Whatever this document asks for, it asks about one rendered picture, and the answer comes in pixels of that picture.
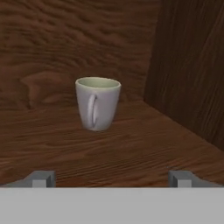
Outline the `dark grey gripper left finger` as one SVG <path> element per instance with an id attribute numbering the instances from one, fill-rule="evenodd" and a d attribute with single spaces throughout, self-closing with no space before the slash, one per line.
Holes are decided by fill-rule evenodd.
<path id="1" fill-rule="evenodd" d="M 55 186 L 56 186 L 55 171 L 33 171 L 25 178 L 3 185 L 3 187 L 23 187 L 23 188 L 27 187 L 47 188 Z"/>

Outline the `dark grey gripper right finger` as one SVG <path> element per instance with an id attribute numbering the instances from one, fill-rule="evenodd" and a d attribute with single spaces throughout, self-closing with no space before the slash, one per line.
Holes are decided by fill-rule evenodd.
<path id="1" fill-rule="evenodd" d="M 169 171 L 168 182 L 170 187 L 221 187 L 214 182 L 210 182 L 197 177 L 191 171 Z"/>

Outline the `dark wooden cabinet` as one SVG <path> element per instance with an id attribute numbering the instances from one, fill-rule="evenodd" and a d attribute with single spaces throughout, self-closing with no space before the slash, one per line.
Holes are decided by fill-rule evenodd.
<path id="1" fill-rule="evenodd" d="M 81 122 L 75 82 L 122 85 L 113 122 Z M 224 185 L 224 0 L 0 0 L 0 185 Z"/>

